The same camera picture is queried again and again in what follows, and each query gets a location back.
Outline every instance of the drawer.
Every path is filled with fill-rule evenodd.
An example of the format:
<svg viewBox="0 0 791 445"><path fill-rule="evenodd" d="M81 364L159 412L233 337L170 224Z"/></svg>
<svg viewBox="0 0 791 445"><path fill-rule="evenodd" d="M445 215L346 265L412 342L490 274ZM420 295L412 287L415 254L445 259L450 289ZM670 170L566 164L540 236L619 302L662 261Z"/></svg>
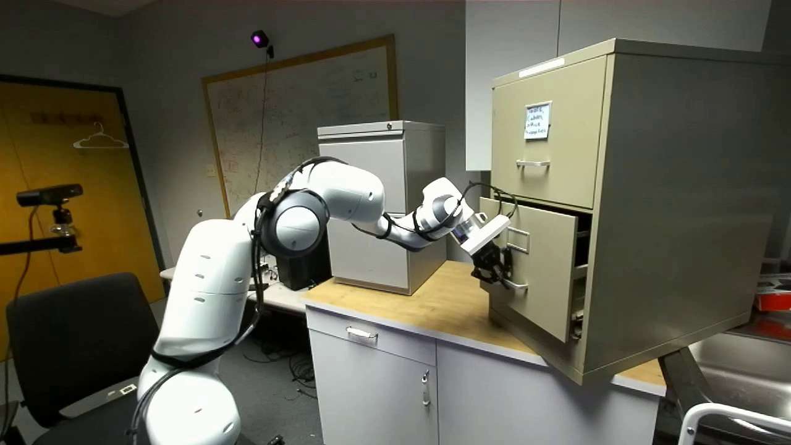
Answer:
<svg viewBox="0 0 791 445"><path fill-rule="evenodd" d="M435 367L437 346L432 339L412 337L372 322L307 308L307 328L349 343L404 357L425 367Z"/></svg>
<svg viewBox="0 0 791 445"><path fill-rule="evenodd" d="M341 159L379 176L388 190L383 196L385 210L404 213L411 202L420 202L420 196L406 196L408 153L404 138L322 142L319 153Z"/></svg>
<svg viewBox="0 0 791 445"><path fill-rule="evenodd" d="M494 81L493 185L530 200L594 207L605 58Z"/></svg>
<svg viewBox="0 0 791 445"><path fill-rule="evenodd" d="M584 307L588 215L555 213L532 206L483 197L479 210L493 217L513 213L513 228L500 248L513 252L513 295L508 305L560 342L574 337L571 320Z"/></svg>

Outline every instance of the white cabinet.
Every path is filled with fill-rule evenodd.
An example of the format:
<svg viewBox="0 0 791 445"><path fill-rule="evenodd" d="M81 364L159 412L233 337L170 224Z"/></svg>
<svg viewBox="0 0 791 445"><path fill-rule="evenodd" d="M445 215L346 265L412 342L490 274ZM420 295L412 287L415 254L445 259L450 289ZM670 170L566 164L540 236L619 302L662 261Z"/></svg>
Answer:
<svg viewBox="0 0 791 445"><path fill-rule="evenodd" d="M445 174L443 127L420 121L372 121L322 127L319 153L367 168L383 180L383 210L408 215L424 202L424 187ZM447 258L445 240L408 252L400 245L358 233L346 219L330 219L332 276L412 295Z"/></svg>
<svg viewBox="0 0 791 445"><path fill-rule="evenodd" d="M579 388L520 362L437 346L440 445L647 445L657 397Z"/></svg>
<svg viewBox="0 0 791 445"><path fill-rule="evenodd" d="M653 442L660 394L579 388L536 357L520 362L312 305L307 320L327 445Z"/></svg>
<svg viewBox="0 0 791 445"><path fill-rule="evenodd" d="M435 342L310 311L327 445L435 445Z"/></svg>

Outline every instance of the door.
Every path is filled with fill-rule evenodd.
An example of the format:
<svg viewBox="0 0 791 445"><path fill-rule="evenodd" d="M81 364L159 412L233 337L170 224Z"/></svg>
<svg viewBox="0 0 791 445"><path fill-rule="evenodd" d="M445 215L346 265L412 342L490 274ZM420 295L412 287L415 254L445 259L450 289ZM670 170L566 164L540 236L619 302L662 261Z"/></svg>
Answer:
<svg viewBox="0 0 791 445"><path fill-rule="evenodd" d="M0 76L0 164L0 242L55 236L55 207L21 207L21 190L85 187L66 200L81 249L3 254L3 307L15 295L110 273L133 273L149 300L160 296L159 248L120 88Z"/></svg>
<svg viewBox="0 0 791 445"><path fill-rule="evenodd" d="M435 343L310 313L327 445L435 445Z"/></svg>

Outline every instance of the cabinet handle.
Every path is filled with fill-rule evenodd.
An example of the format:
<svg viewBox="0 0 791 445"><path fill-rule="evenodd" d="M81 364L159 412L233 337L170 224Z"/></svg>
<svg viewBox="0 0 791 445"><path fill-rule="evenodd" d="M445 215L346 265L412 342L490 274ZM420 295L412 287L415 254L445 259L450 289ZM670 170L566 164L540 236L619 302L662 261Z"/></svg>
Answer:
<svg viewBox="0 0 791 445"><path fill-rule="evenodd" d="M363 343L363 346L375 346L379 334L375 331L363 331L363 328L346 328L349 342Z"/></svg>
<svg viewBox="0 0 791 445"><path fill-rule="evenodd" d="M530 254L530 233L520 228L508 228L510 242L508 248L521 254Z"/></svg>
<svg viewBox="0 0 791 445"><path fill-rule="evenodd" d="M424 406L425 411L431 409L427 379L431 379L431 370L425 370L424 379L420 379L420 406Z"/></svg>
<svg viewBox="0 0 791 445"><path fill-rule="evenodd" d="M527 159L516 159L516 168L521 174L535 174L535 176L547 176L550 174L552 160L527 160Z"/></svg>
<svg viewBox="0 0 791 445"><path fill-rule="evenodd" d="M513 292L515 296L527 296L530 295L530 283L515 283L515 279L503 279Z"/></svg>
<svg viewBox="0 0 791 445"><path fill-rule="evenodd" d="M587 279L588 276L588 265L579 265L579 268L574 268L574 273L571 273L571 279L577 283L577 279Z"/></svg>

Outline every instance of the cabinet door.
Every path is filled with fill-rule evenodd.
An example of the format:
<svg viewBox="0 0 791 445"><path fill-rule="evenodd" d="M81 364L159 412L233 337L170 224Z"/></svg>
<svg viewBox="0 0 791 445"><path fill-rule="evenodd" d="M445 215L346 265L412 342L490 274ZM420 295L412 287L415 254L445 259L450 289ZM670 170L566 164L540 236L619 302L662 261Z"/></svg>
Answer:
<svg viewBox="0 0 791 445"><path fill-rule="evenodd" d="M435 367L372 339L400 337L353 326L349 339L312 328L322 436L327 445L435 445Z"/></svg>
<svg viewBox="0 0 791 445"><path fill-rule="evenodd" d="M494 83L493 184L543 202L594 207L605 58Z"/></svg>
<svg viewBox="0 0 791 445"><path fill-rule="evenodd" d="M443 445L650 445L657 395L574 385L540 364L437 346Z"/></svg>

